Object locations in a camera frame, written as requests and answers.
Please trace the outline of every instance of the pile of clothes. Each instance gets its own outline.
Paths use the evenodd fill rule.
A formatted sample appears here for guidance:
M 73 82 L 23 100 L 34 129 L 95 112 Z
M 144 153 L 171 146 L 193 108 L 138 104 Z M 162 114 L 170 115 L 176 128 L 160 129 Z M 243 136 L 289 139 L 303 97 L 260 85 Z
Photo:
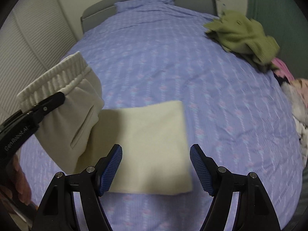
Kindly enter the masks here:
M 239 54 L 258 72 L 274 72 L 282 91 L 292 105 L 292 114 L 301 144 L 303 167 L 308 156 L 308 80 L 294 79 L 286 64 L 276 58 L 280 47 L 266 36 L 262 25 L 237 11 L 226 10 L 219 19 L 204 25 L 207 37 L 226 52 Z

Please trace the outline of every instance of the patterned bedspread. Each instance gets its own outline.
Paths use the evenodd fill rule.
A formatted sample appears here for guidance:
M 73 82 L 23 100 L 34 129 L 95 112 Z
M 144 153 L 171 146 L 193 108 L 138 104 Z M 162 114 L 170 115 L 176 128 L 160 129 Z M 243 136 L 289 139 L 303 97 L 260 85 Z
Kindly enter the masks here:
M 302 181 L 290 105 L 271 71 L 257 73 L 205 36 L 203 24 L 212 18 L 147 3 L 86 32 L 68 55 L 80 51 L 98 75 L 106 109 L 183 101 L 187 152 L 198 143 L 219 166 L 244 175 L 256 172 L 284 227 Z M 38 204 L 59 168 L 35 137 L 22 148 L 21 165 Z M 106 193 L 101 202 L 113 230 L 199 230 L 212 198 L 193 167 L 191 173 L 193 191 L 186 194 Z M 234 193 L 225 230 L 232 229 L 237 200 Z M 87 230 L 78 200 L 76 205 L 82 230 Z

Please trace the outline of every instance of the green clothing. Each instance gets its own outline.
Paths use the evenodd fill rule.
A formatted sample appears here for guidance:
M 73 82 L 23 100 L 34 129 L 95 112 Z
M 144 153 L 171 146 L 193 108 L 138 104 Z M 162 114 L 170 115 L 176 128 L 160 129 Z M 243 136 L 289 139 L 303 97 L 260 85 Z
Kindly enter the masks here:
M 253 67 L 265 73 L 277 69 L 271 61 L 278 54 L 280 47 L 275 39 L 266 36 L 262 25 L 233 10 L 213 22 L 207 23 L 208 37 L 217 40 L 227 52 L 241 54 Z

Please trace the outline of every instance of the pillow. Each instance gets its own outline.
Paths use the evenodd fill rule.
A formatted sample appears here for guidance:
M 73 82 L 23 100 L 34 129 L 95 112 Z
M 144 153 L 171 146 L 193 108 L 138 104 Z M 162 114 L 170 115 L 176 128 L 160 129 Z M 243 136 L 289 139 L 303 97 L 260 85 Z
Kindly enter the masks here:
M 165 4 L 174 5 L 174 0 L 129 0 L 124 2 L 116 2 L 117 13 L 121 13 L 130 9 L 139 8 L 143 5 L 155 2 L 163 2 Z

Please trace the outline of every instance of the upholstered headboard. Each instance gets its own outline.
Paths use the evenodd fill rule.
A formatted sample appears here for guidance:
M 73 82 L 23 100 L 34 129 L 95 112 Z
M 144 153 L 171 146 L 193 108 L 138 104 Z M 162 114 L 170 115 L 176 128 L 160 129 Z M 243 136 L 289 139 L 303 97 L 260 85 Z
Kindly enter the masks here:
M 82 17 L 81 25 L 84 32 L 98 26 L 107 18 L 116 14 L 114 4 L 127 0 L 102 0 L 87 8 Z M 175 0 L 175 5 L 201 13 L 217 15 L 216 0 Z

